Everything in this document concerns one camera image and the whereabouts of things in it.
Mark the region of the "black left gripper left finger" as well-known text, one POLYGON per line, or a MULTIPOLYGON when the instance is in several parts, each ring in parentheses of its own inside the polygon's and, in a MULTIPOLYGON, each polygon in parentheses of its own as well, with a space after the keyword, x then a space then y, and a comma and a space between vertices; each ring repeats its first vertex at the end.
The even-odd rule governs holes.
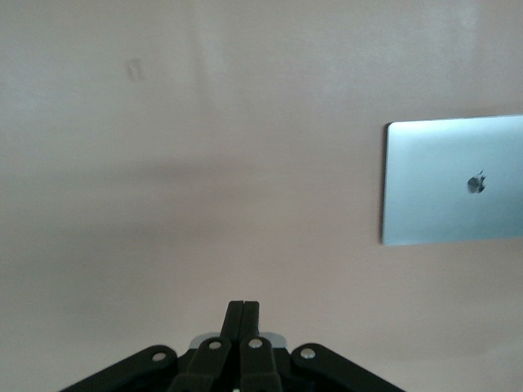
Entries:
POLYGON ((182 356, 165 345, 147 347, 60 392, 213 392, 238 342, 244 303, 229 303, 218 336, 182 356))

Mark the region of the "brown table mat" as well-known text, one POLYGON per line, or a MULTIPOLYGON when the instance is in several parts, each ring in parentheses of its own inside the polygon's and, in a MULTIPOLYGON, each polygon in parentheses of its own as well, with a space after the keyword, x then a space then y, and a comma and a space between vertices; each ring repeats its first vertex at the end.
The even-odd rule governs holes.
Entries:
POLYGON ((523 111, 523 0, 0 0, 0 392, 227 304, 408 392, 523 392, 523 238, 385 247, 383 128, 523 111))

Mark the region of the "silver grey laptop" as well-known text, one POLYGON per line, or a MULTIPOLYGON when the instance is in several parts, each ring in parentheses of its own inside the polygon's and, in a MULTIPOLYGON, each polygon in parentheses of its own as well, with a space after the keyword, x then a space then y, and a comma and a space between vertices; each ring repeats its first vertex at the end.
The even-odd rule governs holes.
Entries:
POLYGON ((523 237, 523 114, 391 122, 382 243, 523 237))

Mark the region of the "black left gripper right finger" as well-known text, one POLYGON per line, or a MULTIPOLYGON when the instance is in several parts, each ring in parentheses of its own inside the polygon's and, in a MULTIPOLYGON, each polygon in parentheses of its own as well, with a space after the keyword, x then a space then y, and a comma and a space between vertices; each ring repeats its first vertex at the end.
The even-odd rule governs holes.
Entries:
POLYGON ((324 345, 275 348, 258 330, 260 305, 245 301, 239 327, 241 392, 403 392, 324 345))

